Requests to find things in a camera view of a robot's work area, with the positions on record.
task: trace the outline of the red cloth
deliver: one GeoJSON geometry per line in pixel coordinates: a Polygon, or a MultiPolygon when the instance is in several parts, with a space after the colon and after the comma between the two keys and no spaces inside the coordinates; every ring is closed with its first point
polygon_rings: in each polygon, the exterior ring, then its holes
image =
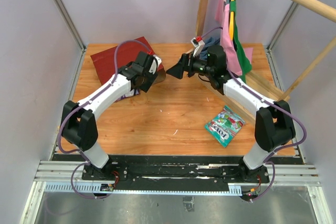
{"type": "MultiPolygon", "coordinates": [[[[144,43],[150,50],[153,51],[149,43],[144,37],[136,39],[144,43]]],[[[114,51],[117,47],[107,49],[103,52],[99,52],[95,55],[91,55],[94,68],[96,69],[100,83],[103,85],[107,82],[112,75],[114,75],[114,51]]],[[[126,65],[130,61],[135,61],[140,51],[146,52],[146,49],[138,43],[126,43],[118,49],[117,62],[118,68],[126,65]]]]}

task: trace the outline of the snack packet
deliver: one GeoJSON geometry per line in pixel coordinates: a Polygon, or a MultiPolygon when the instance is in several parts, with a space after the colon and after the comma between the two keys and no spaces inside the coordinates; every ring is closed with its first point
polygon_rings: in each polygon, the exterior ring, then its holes
{"type": "Polygon", "coordinates": [[[228,106],[204,127],[226,147],[246,122],[228,106]]]}

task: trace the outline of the white backdrop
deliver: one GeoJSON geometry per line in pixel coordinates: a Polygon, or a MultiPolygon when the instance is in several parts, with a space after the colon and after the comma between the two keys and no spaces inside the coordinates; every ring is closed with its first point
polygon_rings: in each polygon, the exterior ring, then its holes
{"type": "MultiPolygon", "coordinates": [[[[145,36],[151,43],[188,42],[195,36],[199,0],[62,0],[86,44],[145,36]]],[[[217,26],[218,0],[209,0],[205,31],[217,26]]],[[[268,44],[289,0],[237,0],[242,42],[268,44]]]]}
{"type": "MultiPolygon", "coordinates": [[[[336,0],[320,0],[336,8],[336,0]]],[[[278,40],[273,54],[283,86],[288,88],[336,35],[336,24],[300,7],[278,40]]],[[[336,221],[334,190],[336,141],[336,48],[292,92],[291,110],[308,130],[303,144],[307,162],[315,164],[329,209],[336,221]]]]}
{"type": "Polygon", "coordinates": [[[80,50],[53,0],[0,0],[0,216],[18,223],[80,50]]]}

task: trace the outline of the pink cloth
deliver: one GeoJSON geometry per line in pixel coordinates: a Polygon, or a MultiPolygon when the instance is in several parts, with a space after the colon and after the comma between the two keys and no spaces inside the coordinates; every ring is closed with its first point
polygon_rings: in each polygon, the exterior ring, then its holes
{"type": "Polygon", "coordinates": [[[220,43],[226,53],[227,68],[231,72],[237,74],[238,76],[241,76],[243,72],[240,67],[237,53],[233,46],[233,42],[230,39],[230,35],[229,35],[229,12],[230,12],[230,5],[228,4],[225,6],[225,9],[224,9],[224,18],[222,21],[223,29],[222,29],[222,32],[220,33],[220,43]]]}
{"type": "Polygon", "coordinates": [[[244,48],[245,56],[252,64],[252,54],[253,54],[253,47],[244,48]]]}
{"type": "MultiPolygon", "coordinates": [[[[241,76],[242,69],[240,67],[233,42],[231,41],[229,35],[229,11],[230,11],[230,5],[227,4],[224,7],[224,0],[219,0],[215,14],[215,20],[218,21],[223,28],[220,34],[220,43],[226,53],[227,67],[231,72],[241,76]]],[[[244,52],[247,59],[250,61],[250,63],[252,63],[253,48],[252,47],[244,48],[244,52]]]]}

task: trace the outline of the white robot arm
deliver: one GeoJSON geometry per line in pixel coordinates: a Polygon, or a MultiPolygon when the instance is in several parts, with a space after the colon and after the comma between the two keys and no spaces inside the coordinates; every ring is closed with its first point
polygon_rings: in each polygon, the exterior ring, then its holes
{"type": "Polygon", "coordinates": [[[98,139],[96,120],[118,98],[131,90],[147,92],[157,77],[161,59],[144,52],[138,54],[135,62],[123,66],[109,81],[88,97],[74,103],[68,101],[63,108],[62,121],[75,108],[82,108],[71,116],[62,131],[62,136],[76,145],[98,169],[103,169],[109,156],[101,148],[98,139]]]}
{"type": "MultiPolygon", "coordinates": [[[[197,43],[200,42],[196,40],[193,40],[193,42],[197,49],[197,43]]],[[[273,107],[273,105],[276,105],[290,113],[288,103],[286,101],[276,102],[261,95],[229,72],[222,46],[210,46],[207,60],[195,57],[192,52],[182,54],[179,62],[168,69],[166,73],[182,79],[184,71],[187,72],[188,77],[196,73],[206,76],[214,89],[222,95],[236,100],[252,115],[256,116],[256,144],[241,159],[239,164],[243,178],[255,175],[263,167],[264,160],[277,147],[288,143],[295,137],[292,118],[273,107]]]]}

